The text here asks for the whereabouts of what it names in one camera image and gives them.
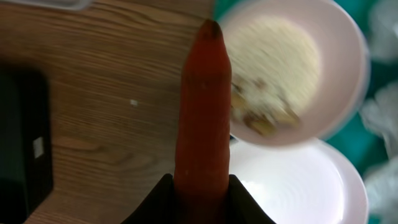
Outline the orange carrot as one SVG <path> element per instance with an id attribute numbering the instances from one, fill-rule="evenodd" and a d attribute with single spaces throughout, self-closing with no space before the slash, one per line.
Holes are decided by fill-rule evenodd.
<path id="1" fill-rule="evenodd" d="M 220 25 L 205 20 L 181 76 L 174 189 L 178 223 L 224 223 L 231 65 Z"/>

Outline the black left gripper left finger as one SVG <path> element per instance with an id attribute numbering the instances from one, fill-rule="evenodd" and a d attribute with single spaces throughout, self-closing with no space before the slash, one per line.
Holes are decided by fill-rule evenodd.
<path id="1" fill-rule="evenodd" d="M 174 223 L 174 183 L 165 174 L 141 204 L 121 224 Z"/>

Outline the pink bowl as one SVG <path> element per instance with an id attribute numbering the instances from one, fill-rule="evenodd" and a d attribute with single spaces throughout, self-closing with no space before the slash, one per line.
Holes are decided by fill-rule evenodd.
<path id="1" fill-rule="evenodd" d="M 280 125 L 263 136 L 241 119 L 231 120 L 239 140 L 266 146 L 332 136 L 351 119 L 369 85 L 364 35 L 334 1 L 241 1 L 218 22 L 236 79 L 246 97 L 281 93 L 298 125 Z"/>

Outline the white napkin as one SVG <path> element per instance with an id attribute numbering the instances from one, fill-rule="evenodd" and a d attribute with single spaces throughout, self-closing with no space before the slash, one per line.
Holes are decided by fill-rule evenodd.
<path id="1" fill-rule="evenodd" d="M 372 9 L 369 49 L 374 60 L 397 63 L 397 0 L 379 1 Z M 366 128 L 382 137 L 388 161 L 365 178 L 369 212 L 381 223 L 397 224 L 397 82 L 366 100 L 360 115 Z"/>

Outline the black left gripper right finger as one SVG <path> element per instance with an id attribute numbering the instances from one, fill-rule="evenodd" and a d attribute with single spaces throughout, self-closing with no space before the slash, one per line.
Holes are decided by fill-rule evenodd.
<path id="1" fill-rule="evenodd" d="M 229 175 L 226 222 L 227 224 L 275 224 L 233 174 Z"/>

